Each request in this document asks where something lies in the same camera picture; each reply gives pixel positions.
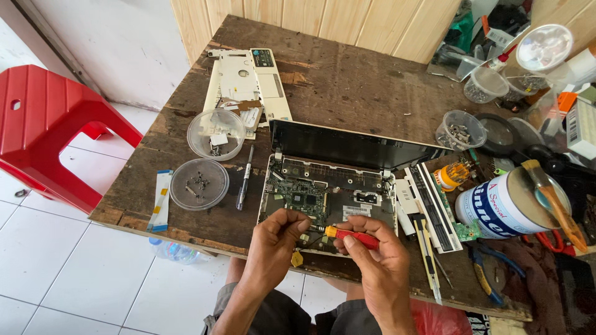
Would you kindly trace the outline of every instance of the person's left hand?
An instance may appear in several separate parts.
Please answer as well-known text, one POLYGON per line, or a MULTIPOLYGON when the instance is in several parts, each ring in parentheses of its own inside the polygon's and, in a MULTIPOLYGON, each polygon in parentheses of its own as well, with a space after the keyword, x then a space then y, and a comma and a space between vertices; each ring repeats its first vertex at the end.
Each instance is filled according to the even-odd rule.
POLYGON ((256 225, 240 289, 265 297, 279 285, 290 268, 296 241, 310 225, 304 213, 283 208, 256 225))

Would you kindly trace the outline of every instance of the plastic stool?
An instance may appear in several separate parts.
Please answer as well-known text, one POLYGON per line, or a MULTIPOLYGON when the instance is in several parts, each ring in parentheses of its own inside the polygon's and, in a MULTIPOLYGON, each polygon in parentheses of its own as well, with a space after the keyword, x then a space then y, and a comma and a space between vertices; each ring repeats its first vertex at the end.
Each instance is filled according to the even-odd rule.
POLYGON ((142 134, 87 86, 35 65, 0 73, 0 169, 46 198, 89 214, 102 195, 60 163, 79 133, 92 139, 110 128, 136 147, 142 134))

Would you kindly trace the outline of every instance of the white floor tile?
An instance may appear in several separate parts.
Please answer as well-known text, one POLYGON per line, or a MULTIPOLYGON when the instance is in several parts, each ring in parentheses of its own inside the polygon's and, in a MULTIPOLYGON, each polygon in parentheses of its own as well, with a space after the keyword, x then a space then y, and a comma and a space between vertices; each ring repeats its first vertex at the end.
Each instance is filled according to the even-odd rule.
POLYGON ((40 307, 23 335, 118 335, 120 327, 40 307))
MULTIPOLYGON (((149 127, 151 127, 158 115, 158 113, 154 111, 122 104, 113 104, 113 106, 143 135, 149 130, 149 127)), ((97 140, 93 140, 90 139, 89 136, 80 133, 72 140, 72 142, 70 142, 69 146, 127 160, 135 149, 121 137, 114 134, 114 132, 112 132, 112 134, 113 135, 102 135, 97 140)))
POLYGON ((315 315, 328 312, 346 301, 346 293, 327 284, 323 278, 306 275, 300 306, 315 322, 315 315))
POLYGON ((60 154, 60 163, 100 194, 110 188, 126 160, 66 147, 60 154))
POLYGON ((0 296, 0 330, 2 335, 21 335, 37 306, 0 296))
POLYGON ((197 334, 213 313, 228 264, 224 255, 194 266, 156 258, 124 326, 160 335, 197 334))
POLYGON ((87 221, 87 214, 82 212, 71 205, 62 203, 56 200, 50 200, 41 196, 41 194, 37 193, 36 191, 32 191, 29 195, 25 198, 21 206, 38 209, 43 212, 48 212, 56 215, 66 216, 67 218, 87 221))
POLYGON ((38 305, 88 225, 19 207, 0 230, 0 294, 38 305))
POLYGON ((146 237, 90 225, 41 305, 122 325, 153 258, 146 237))
POLYGON ((276 290, 292 298, 298 305, 302 296, 302 287, 304 286, 305 274, 296 271, 288 271, 284 280, 277 285, 276 290))
POLYGON ((0 201, 0 229, 2 229, 17 207, 15 204, 0 201))
POLYGON ((14 179, 13 176, 4 172, 4 170, 0 170, 0 200, 20 204, 24 198, 17 198, 14 194, 22 189, 30 190, 29 187, 14 179))
POLYGON ((150 333, 145 333, 144 331, 138 331, 138 330, 134 330, 134 329, 128 329, 128 328, 122 328, 122 330, 120 330, 120 334, 119 335, 151 335, 150 333))

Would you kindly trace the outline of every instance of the paint can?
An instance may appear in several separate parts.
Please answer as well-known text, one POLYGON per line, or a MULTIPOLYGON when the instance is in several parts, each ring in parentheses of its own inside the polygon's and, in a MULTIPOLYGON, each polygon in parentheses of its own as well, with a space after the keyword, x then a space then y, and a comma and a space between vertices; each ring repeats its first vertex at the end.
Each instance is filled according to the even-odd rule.
MULTIPOLYGON (((551 182, 570 213, 569 199, 554 180, 551 182)), ((518 167, 460 194, 455 213, 464 225, 477 223, 484 238, 503 239, 558 229, 558 221, 540 196, 526 169, 518 167)))

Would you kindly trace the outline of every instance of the worn table surface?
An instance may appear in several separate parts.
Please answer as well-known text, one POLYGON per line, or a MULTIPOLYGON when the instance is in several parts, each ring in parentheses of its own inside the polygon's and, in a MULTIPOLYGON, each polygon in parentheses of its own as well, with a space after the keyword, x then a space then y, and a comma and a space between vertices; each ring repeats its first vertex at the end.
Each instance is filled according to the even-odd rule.
MULTIPOLYGON (((434 144, 434 132, 449 110, 512 116, 491 103, 469 102, 463 96, 462 84, 428 75, 426 65, 243 18, 228 16, 207 49, 259 47, 270 48, 275 54, 295 121, 434 144)), ((111 228, 246 257, 257 222, 267 158, 271 154, 268 128, 259 128, 255 141, 245 141, 235 158, 223 162, 230 186, 217 206, 190 212, 170 202, 168 230, 145 233, 154 206, 156 171, 176 169, 198 158, 188 146, 187 128, 203 110, 212 66, 213 59, 202 53, 92 212, 92 220, 111 228), (238 211, 235 202, 250 144, 256 147, 253 173, 244 210, 238 211)), ((429 167, 438 168, 456 160, 456 155, 449 155, 440 162, 431 162, 429 167)), ((418 243, 404 240, 404 244, 411 255, 412 297, 434 300, 418 243)), ((304 264, 296 270, 350 281, 361 279, 351 259, 315 254, 304 254, 304 259, 304 264)), ((531 318, 525 304, 509 303, 496 308, 490 303, 465 250, 439 255, 439 259, 455 287, 451 289, 439 275, 446 305, 498 317, 531 318)))

